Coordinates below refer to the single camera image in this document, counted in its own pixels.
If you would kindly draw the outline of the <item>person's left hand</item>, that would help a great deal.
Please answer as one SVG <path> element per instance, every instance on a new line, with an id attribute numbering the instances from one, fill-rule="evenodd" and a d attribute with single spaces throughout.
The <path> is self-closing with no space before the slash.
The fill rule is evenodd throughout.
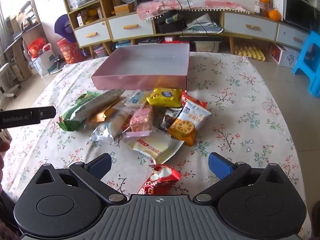
<path id="1" fill-rule="evenodd" d="M 1 141 L 1 150 L 0 150 L 0 192 L 3 191 L 2 180 L 3 180 L 3 168 L 4 168 L 4 156 L 7 150 L 10 149 L 10 142 L 7 140 Z"/>

